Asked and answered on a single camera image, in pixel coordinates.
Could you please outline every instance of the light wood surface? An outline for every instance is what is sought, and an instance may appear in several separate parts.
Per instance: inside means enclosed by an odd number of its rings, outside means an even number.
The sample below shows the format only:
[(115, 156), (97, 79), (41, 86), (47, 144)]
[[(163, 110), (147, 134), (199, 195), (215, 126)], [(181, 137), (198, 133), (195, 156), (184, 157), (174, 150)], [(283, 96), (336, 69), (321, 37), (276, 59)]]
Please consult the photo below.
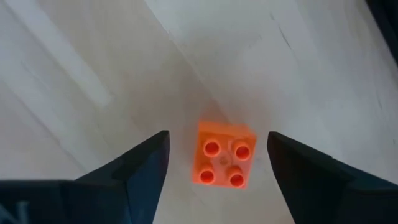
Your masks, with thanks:
[[(155, 223), (293, 223), (268, 131), (398, 183), (397, 79), (360, 0), (0, 0), (0, 178), (73, 179), (169, 129)], [(257, 133), (246, 191), (190, 182), (200, 119)]]

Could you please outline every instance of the lego brick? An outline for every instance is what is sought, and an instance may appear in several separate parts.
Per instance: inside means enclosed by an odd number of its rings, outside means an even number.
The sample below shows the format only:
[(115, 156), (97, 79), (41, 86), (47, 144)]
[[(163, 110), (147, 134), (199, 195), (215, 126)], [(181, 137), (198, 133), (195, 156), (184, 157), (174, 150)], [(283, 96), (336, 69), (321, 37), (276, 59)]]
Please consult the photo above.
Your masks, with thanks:
[(246, 126), (199, 122), (192, 182), (245, 189), (256, 139)]

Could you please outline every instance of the lego stud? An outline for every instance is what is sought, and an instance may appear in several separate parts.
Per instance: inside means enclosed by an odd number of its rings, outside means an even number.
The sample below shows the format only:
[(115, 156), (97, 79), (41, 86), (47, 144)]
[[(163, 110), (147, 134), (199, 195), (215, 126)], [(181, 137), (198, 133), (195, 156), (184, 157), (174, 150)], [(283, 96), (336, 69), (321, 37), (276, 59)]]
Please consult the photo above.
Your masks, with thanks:
[(236, 158), (240, 161), (248, 160), (251, 157), (250, 147), (245, 142), (236, 142), (233, 145), (233, 151)]
[(228, 169), (227, 177), (229, 183), (233, 187), (242, 187), (244, 185), (244, 177), (242, 170), (238, 166), (232, 166)]
[(213, 166), (209, 164), (203, 166), (199, 173), (199, 178), (203, 184), (212, 184), (216, 179)]
[(220, 144), (215, 139), (207, 140), (203, 145), (203, 153), (207, 157), (216, 157), (220, 153)]

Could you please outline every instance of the orange lego brick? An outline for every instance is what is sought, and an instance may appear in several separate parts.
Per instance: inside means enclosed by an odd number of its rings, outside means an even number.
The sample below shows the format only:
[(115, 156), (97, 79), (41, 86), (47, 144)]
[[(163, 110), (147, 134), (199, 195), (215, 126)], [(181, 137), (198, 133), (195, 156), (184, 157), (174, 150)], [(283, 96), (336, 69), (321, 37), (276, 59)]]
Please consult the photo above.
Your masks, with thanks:
[(245, 189), (256, 140), (246, 126), (199, 122), (192, 182)]

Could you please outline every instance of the duplo block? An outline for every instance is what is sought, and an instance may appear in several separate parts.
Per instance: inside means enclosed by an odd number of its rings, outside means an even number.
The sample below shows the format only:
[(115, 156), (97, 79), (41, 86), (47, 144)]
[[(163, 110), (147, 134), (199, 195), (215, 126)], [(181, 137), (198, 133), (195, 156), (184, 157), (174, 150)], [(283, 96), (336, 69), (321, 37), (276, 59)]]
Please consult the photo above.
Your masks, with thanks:
[(246, 126), (199, 122), (192, 181), (245, 189), (256, 139)]

